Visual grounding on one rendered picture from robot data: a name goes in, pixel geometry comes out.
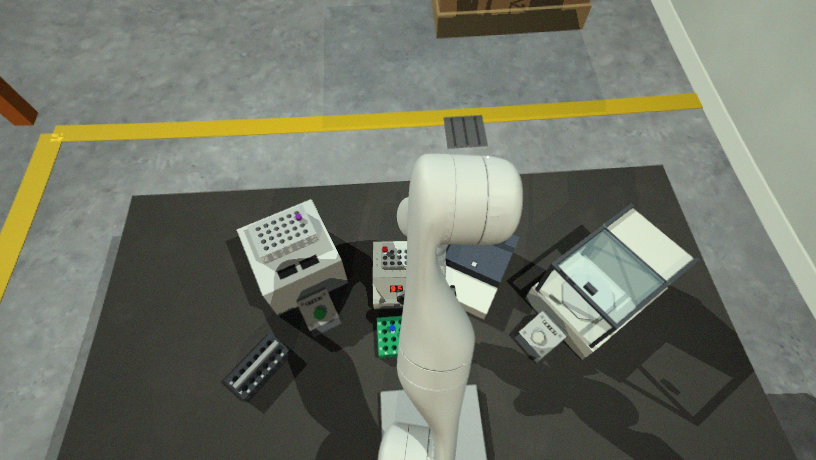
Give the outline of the green tube rack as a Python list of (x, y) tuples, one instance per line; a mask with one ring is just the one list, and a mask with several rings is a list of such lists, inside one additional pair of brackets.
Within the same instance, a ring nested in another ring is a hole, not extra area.
[[(377, 318), (379, 359), (393, 358), (398, 356), (398, 344), (401, 320), (402, 316)], [(391, 325), (395, 325), (396, 327), (395, 333), (390, 332)], [(392, 342), (391, 340), (396, 341)]]

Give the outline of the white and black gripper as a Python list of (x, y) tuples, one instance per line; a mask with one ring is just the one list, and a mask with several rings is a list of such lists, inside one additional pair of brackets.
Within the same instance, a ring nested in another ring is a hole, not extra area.
[[(450, 288), (454, 291), (455, 296), (457, 297), (455, 286), (451, 285)], [(398, 290), (396, 290), (396, 294), (397, 294), (397, 302), (399, 302), (400, 304), (403, 305), (404, 304), (405, 290), (402, 291), (401, 289), (398, 289)]]

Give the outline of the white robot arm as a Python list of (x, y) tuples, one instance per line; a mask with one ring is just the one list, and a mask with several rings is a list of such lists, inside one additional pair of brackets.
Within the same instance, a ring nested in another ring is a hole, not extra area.
[(475, 334), (445, 279), (446, 249), (506, 241), (519, 224), (522, 204), (521, 177), (505, 159), (424, 154), (416, 161), (409, 197), (397, 210), (407, 237), (397, 373), (429, 427), (392, 423), (378, 460), (455, 460)]

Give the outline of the white benchtop mixer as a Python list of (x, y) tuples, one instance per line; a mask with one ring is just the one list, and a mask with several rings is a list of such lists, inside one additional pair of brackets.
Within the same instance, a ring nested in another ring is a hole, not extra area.
[(237, 232), (261, 293), (277, 315), (299, 307), (313, 337), (342, 324), (328, 292), (348, 280), (311, 199)]

